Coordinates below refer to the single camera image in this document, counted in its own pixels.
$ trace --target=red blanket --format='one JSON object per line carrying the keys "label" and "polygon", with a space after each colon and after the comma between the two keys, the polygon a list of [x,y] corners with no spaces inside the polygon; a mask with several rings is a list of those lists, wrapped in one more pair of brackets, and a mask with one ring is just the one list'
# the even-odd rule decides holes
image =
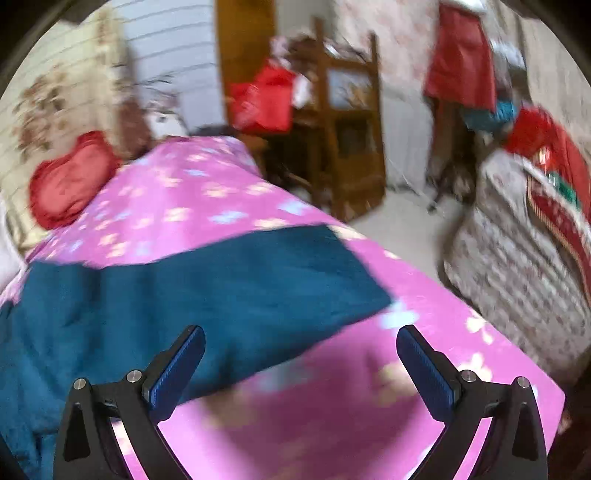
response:
{"label": "red blanket", "polygon": [[[591,176],[576,144],[550,114],[541,108],[524,106],[515,121],[505,149],[531,159],[545,173],[558,174],[574,189],[581,210],[591,223]],[[528,178],[528,203],[556,239],[576,261],[583,277],[587,302],[591,305],[591,251],[571,216],[559,202],[548,197],[537,182]]]}

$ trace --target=red garment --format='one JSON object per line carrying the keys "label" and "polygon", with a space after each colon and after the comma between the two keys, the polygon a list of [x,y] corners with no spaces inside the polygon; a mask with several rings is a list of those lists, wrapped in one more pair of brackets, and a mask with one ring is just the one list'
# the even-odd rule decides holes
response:
{"label": "red garment", "polygon": [[[545,147],[543,164],[534,156]],[[577,145],[548,112],[535,106],[523,106],[515,120],[505,149],[533,159],[546,173],[556,171],[577,193],[582,212],[591,222],[591,178]]]}
{"label": "red garment", "polygon": [[439,33],[425,95],[496,111],[492,52],[478,16],[439,4]]}
{"label": "red garment", "polygon": [[291,98],[296,74],[269,64],[253,83],[230,86],[234,128],[246,134],[286,133],[291,130]]}

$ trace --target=pillow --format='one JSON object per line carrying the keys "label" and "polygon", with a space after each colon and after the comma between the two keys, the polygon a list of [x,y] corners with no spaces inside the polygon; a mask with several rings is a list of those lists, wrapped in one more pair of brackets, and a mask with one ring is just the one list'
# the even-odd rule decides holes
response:
{"label": "pillow", "polygon": [[99,131],[78,137],[74,150],[41,163],[31,179],[31,211],[48,230],[70,225],[121,163]]}
{"label": "pillow", "polygon": [[135,98],[128,88],[121,25],[108,5],[78,26],[57,22],[31,49],[0,99],[0,189],[21,251],[46,235],[28,198],[41,162],[67,154],[79,135],[93,130],[103,131],[126,160],[144,150],[122,139],[119,111]]}
{"label": "pillow", "polygon": [[12,243],[6,222],[6,206],[0,197],[0,292],[25,269],[25,262]]}

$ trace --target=screw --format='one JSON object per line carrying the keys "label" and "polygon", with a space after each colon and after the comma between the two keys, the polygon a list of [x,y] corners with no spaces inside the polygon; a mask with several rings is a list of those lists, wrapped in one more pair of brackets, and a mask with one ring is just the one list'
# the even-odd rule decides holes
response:
{"label": "screw", "polygon": [[468,383],[472,383],[478,379],[478,376],[472,370],[464,370],[462,372],[462,378]]}
{"label": "screw", "polygon": [[142,372],[139,370],[132,370],[125,378],[129,383],[136,383],[140,378],[142,378]]}
{"label": "screw", "polygon": [[74,390],[82,390],[86,386],[86,380],[79,378],[74,382]]}
{"label": "screw", "polygon": [[530,387],[530,381],[527,380],[527,378],[525,378],[525,377],[518,377],[517,378],[517,384],[521,388],[529,388]]}

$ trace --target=blue garment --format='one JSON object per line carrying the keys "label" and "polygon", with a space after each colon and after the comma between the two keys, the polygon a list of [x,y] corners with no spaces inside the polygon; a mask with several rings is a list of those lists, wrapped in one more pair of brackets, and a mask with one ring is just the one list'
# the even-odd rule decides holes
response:
{"label": "blue garment", "polygon": [[303,353],[391,303],[326,226],[254,232],[146,265],[35,262],[0,310],[0,433],[32,480],[50,480],[72,382],[147,367],[187,325],[206,352],[183,400]]}
{"label": "blue garment", "polygon": [[517,108],[512,102],[499,100],[496,103],[496,112],[491,113],[488,110],[476,110],[464,108],[462,118],[469,130],[477,132],[495,133],[503,125],[512,122],[517,117]]}

